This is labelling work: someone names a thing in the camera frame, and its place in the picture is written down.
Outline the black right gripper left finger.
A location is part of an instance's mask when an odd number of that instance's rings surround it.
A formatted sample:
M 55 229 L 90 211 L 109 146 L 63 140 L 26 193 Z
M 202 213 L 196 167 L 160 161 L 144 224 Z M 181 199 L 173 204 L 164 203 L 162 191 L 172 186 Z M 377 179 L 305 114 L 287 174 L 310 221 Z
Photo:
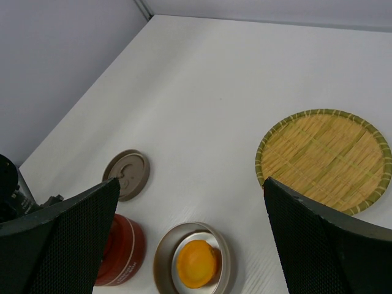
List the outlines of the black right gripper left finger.
M 116 178 L 1 224 L 1 293 L 92 293 L 119 198 Z

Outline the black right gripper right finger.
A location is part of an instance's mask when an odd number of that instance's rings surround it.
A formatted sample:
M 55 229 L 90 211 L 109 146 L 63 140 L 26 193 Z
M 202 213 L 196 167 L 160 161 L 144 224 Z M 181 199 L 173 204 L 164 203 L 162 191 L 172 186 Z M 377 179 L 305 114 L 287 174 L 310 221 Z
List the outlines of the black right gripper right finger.
M 391 230 L 273 178 L 265 206 L 289 293 L 391 293 Z

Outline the red round lid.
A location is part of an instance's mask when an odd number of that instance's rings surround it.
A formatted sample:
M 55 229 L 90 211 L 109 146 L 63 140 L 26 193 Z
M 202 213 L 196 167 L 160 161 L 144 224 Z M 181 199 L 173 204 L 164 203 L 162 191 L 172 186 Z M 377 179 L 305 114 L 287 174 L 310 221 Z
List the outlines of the red round lid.
M 95 286 L 113 287 L 127 282 L 140 269 L 145 254 L 146 238 L 142 227 L 115 214 Z

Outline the beige round lid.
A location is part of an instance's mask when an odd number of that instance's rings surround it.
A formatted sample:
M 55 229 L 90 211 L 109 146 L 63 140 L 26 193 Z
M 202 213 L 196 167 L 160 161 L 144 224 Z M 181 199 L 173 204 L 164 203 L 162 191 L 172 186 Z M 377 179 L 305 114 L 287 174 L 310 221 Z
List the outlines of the beige round lid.
M 119 201 L 135 198 L 146 186 L 150 174 L 148 158 L 136 149 L 117 154 L 104 170 L 102 181 L 117 178 L 120 184 Z

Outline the orange round fruit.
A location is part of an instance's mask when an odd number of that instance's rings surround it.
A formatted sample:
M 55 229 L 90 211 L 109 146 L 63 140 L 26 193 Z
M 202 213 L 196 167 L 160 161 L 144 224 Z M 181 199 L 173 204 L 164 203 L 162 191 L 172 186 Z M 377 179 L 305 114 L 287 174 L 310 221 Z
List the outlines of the orange round fruit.
M 215 278 L 218 267 L 218 251 L 204 240 L 188 242 L 180 250 L 176 261 L 180 281 L 191 289 L 210 283 Z

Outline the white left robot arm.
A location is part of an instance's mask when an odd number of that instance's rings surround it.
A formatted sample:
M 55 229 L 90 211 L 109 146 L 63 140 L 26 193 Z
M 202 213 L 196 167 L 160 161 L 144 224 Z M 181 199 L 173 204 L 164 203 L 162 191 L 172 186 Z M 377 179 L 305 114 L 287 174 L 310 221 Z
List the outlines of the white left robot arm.
M 39 205 L 32 196 L 21 172 L 6 156 L 1 155 L 1 223 L 18 219 L 64 200 L 51 196 Z

